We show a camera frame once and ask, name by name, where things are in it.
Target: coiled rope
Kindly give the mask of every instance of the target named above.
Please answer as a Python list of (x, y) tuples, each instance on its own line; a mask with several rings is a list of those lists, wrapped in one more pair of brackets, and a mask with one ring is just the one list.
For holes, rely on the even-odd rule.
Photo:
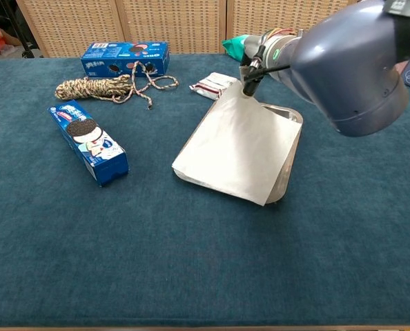
[[(140, 66), (142, 72), (146, 75), (148, 83), (141, 89), (136, 87), (135, 74), (137, 66)], [(160, 79), (172, 79), (173, 82), (168, 85), (159, 86), (156, 81)], [(84, 77), (82, 79), (74, 79), (70, 81), (64, 81), (62, 84), (56, 87), (55, 96), (62, 100), (72, 99), (86, 99), (96, 98), (99, 100), (112, 101), (114, 103), (124, 103), (134, 94), (139, 95), (148, 102), (148, 109), (153, 106), (153, 100), (144, 94), (150, 86), (157, 88), (158, 90), (166, 90), (167, 88), (175, 88), (179, 85), (179, 81), (173, 76), (160, 76), (151, 78), (147, 72), (145, 66), (136, 61), (131, 72), (129, 74), (123, 74), (119, 77), (112, 79), (89, 79)]]

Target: cookie package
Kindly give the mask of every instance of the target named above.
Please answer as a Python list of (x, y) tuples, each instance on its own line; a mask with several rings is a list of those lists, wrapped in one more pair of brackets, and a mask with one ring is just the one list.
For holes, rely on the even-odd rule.
[(128, 173), (125, 150), (76, 101), (51, 107), (49, 112), (100, 186)]

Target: wicker cabinet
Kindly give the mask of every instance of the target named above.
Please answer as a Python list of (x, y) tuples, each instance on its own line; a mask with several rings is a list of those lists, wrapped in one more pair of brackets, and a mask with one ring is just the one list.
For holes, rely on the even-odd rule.
[(356, 0), (17, 0), (46, 57), (96, 41), (168, 41), (172, 53), (223, 52), (240, 34), (311, 26)]

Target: tangled rope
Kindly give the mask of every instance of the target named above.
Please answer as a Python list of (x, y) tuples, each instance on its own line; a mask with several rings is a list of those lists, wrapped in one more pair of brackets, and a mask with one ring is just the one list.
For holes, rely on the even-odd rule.
[[(141, 89), (136, 87), (135, 74), (137, 66), (140, 66), (142, 72), (146, 75), (148, 83)], [(160, 79), (172, 79), (173, 83), (159, 86), (156, 81)], [(62, 84), (56, 87), (55, 96), (62, 100), (72, 99), (86, 99), (96, 98), (99, 100), (112, 101), (114, 103), (124, 103), (134, 94), (139, 95), (148, 102), (148, 109), (153, 106), (153, 100), (144, 94), (150, 86), (157, 88), (158, 90), (166, 90), (167, 88), (175, 88), (179, 85), (177, 79), (173, 76), (160, 76), (151, 78), (147, 72), (145, 66), (136, 61), (131, 72), (129, 74), (123, 74), (117, 78), (112, 79), (89, 79), (84, 77), (83, 79), (75, 79), (71, 81), (64, 81)]]

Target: cabinet door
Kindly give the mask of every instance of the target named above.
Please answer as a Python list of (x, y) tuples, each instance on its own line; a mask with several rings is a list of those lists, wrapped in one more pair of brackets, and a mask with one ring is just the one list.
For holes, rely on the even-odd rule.
[(45, 57), (80, 57), (92, 42), (124, 41), (115, 0), (17, 0)]
[(172, 53), (222, 52), (226, 0), (117, 0), (127, 41), (167, 41)]
[(228, 0), (226, 37), (273, 28), (308, 30), (356, 0)]

